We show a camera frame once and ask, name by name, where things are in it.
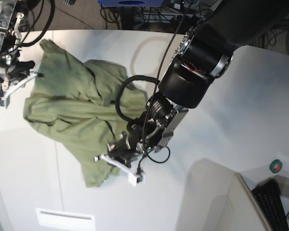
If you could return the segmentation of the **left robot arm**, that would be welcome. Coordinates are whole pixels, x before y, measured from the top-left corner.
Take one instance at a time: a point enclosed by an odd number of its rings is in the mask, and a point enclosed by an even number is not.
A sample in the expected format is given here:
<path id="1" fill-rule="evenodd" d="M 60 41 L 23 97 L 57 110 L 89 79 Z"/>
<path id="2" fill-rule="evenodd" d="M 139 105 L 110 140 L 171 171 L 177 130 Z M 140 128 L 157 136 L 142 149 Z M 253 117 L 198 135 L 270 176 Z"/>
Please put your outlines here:
<path id="1" fill-rule="evenodd" d="M 226 72 L 235 50 L 252 43 L 288 14 L 289 0 L 221 1 L 188 29 L 164 75 L 135 75 L 121 84 L 115 109 L 127 122 L 127 131 L 94 161 L 124 171 L 133 186 L 142 182 L 142 168 L 131 171 L 131 163 L 141 163 L 151 152 L 167 148 L 188 111 L 199 105 L 209 86 Z M 141 116 L 130 118 L 121 111 L 120 99 L 125 88 L 138 80 L 154 83 L 155 89 Z"/>

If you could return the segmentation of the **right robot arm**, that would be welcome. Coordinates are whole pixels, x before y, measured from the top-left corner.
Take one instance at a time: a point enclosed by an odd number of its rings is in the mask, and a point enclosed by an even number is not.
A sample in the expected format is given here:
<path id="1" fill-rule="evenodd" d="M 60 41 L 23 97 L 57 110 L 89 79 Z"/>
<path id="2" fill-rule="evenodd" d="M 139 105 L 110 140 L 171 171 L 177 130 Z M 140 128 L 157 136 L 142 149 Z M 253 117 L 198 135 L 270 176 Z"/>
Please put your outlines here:
<path id="1" fill-rule="evenodd" d="M 31 42 L 26 42 L 20 28 L 29 12 L 43 1 L 0 0 L 0 107 L 7 108 L 10 96 L 35 77 L 43 75 L 35 72 L 34 61 L 19 61 L 22 48 L 35 45 L 49 29 L 55 14 L 55 2 L 50 1 L 50 14 L 41 33 Z"/>

